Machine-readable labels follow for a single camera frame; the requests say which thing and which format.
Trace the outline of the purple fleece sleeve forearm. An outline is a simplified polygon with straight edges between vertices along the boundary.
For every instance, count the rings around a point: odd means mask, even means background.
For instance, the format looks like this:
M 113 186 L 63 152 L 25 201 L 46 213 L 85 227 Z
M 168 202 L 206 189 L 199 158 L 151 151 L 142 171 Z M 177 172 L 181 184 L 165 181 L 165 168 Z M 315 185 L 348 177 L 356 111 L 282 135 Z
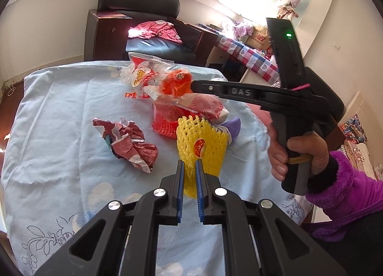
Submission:
M 356 170 L 342 152 L 333 151 L 325 170 L 308 180 L 305 198 L 330 218 L 310 224 L 309 234 L 337 242 L 354 221 L 382 214 L 382 181 Z

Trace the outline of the person's right hand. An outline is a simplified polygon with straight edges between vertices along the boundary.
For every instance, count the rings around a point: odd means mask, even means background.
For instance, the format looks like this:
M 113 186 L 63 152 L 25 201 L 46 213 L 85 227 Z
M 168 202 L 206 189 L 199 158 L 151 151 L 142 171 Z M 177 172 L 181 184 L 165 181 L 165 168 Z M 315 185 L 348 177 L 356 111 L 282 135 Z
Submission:
M 273 123 L 267 127 L 270 137 L 268 156 L 271 164 L 271 173 L 278 181 L 284 181 L 288 168 L 288 155 L 286 149 L 278 143 L 278 135 Z M 287 141 L 287 148 L 292 152 L 310 154 L 312 156 L 311 169 L 313 174 L 324 171 L 329 162 L 328 146 L 315 132 L 308 132 L 303 136 L 292 137 Z

